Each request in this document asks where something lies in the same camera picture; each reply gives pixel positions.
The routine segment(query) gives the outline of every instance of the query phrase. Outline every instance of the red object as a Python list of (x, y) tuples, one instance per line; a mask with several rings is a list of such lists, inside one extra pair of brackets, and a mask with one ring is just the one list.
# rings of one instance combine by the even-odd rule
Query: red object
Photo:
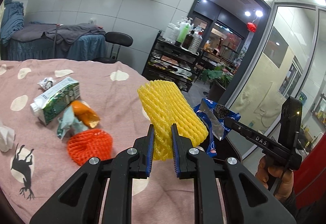
[(112, 137), (100, 129), (86, 130), (72, 136), (67, 144), (69, 156), (79, 166), (91, 157), (102, 161), (111, 158)]
[(257, 25), (251, 22), (247, 23), (247, 29), (251, 32), (256, 32)]
[(326, 190), (326, 135), (294, 172), (294, 191), (300, 209), (319, 200)]

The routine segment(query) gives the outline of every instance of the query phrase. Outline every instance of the white bottle cap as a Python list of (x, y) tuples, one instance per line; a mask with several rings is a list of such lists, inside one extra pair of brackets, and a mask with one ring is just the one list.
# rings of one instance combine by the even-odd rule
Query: white bottle cap
[(41, 114), (41, 109), (36, 103), (30, 104), (30, 109), (34, 117), (39, 117)]

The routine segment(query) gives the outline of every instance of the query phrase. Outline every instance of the red lantern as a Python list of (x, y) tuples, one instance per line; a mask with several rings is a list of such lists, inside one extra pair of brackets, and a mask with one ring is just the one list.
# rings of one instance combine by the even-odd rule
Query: red lantern
[(254, 24), (254, 23), (249, 22), (249, 23), (247, 23), (247, 29), (249, 31), (251, 31), (251, 32), (256, 32), (257, 25)]

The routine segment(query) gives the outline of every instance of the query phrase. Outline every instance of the black stool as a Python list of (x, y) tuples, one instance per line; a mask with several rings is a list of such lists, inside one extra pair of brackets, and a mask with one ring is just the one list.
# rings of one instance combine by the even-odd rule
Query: black stool
[[(112, 43), (110, 58), (116, 59), (116, 60), (118, 59), (120, 47), (121, 46), (130, 47), (133, 43), (132, 37), (130, 37), (127, 34), (120, 33), (120, 32), (107, 32), (105, 34), (105, 41), (108, 43)], [(116, 56), (112, 57), (112, 52), (113, 52), (113, 48), (114, 48), (115, 44), (119, 45), (118, 52), (117, 52)]]
[[(118, 59), (118, 54), (121, 46), (130, 47), (133, 43), (132, 37), (127, 34), (120, 32), (107, 32), (105, 34), (105, 41), (108, 43), (112, 43), (111, 53), (109, 58), (95, 58), (93, 61), (98, 61), (101, 63), (116, 63)], [(118, 52), (116, 56), (112, 57), (112, 52), (115, 44), (118, 44)]]

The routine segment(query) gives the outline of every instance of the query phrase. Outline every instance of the potted plant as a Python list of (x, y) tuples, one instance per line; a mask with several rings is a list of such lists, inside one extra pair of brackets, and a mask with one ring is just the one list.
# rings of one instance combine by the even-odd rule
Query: potted plant
[(213, 70), (204, 70), (202, 72), (202, 81), (211, 83), (207, 98), (218, 102), (232, 78), (233, 75), (229, 73), (224, 65), (217, 66)]

